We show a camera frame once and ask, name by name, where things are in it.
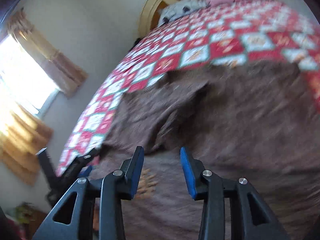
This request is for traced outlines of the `red white checkered quilt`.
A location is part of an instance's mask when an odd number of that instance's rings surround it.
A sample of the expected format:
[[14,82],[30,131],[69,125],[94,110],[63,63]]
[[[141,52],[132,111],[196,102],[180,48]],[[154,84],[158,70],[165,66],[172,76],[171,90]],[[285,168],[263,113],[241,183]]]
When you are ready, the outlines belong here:
[[319,26],[277,0],[198,10],[153,29],[116,66],[80,115],[56,169],[99,146],[123,93],[156,83],[165,72],[205,63],[235,67],[254,60],[297,62],[319,99]]

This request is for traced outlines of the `brown knit sun-pattern sweater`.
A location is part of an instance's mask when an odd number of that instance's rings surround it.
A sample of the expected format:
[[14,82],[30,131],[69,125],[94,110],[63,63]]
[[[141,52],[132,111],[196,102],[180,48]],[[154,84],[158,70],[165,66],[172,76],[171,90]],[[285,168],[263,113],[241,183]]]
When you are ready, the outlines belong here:
[[123,202],[127,239],[197,239],[202,204],[188,194],[185,147],[217,175],[245,177],[292,239],[319,216],[319,112],[294,63],[209,64],[124,93],[92,179],[145,151],[138,194]]

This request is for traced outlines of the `side wall window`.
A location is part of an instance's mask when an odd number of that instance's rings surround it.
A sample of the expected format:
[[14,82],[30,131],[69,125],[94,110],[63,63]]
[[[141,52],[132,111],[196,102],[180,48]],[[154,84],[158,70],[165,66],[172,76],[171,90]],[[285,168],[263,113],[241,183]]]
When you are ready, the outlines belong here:
[[10,111],[18,105],[42,119],[58,92],[53,80],[13,37],[1,41],[1,129],[12,122]]

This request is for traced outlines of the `white grey patterned pillow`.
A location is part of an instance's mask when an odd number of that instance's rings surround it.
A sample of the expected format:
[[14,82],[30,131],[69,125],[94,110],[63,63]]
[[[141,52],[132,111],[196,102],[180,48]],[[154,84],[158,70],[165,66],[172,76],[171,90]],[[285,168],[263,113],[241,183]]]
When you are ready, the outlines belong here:
[[157,27],[207,7],[206,0],[180,0],[166,6],[164,9],[159,9],[160,18]]

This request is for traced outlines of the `yellow side window curtain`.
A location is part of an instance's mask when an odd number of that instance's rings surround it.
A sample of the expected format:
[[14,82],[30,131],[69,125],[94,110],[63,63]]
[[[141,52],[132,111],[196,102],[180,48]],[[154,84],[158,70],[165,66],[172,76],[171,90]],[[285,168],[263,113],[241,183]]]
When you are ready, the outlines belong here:
[[88,74],[56,49],[26,18],[15,12],[7,23],[8,33],[35,60],[66,97],[70,98],[86,81]]

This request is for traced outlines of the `black object beside bed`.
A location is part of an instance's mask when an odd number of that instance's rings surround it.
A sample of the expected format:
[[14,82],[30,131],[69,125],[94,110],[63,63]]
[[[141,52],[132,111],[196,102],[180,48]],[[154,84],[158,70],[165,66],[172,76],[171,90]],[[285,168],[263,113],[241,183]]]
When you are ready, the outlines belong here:
[[137,45],[137,44],[139,44],[139,42],[142,40],[142,38],[137,38],[135,41],[134,41],[134,44],[133,44],[133,46],[131,47],[131,50],[133,49],[133,48],[135,48],[135,46]]

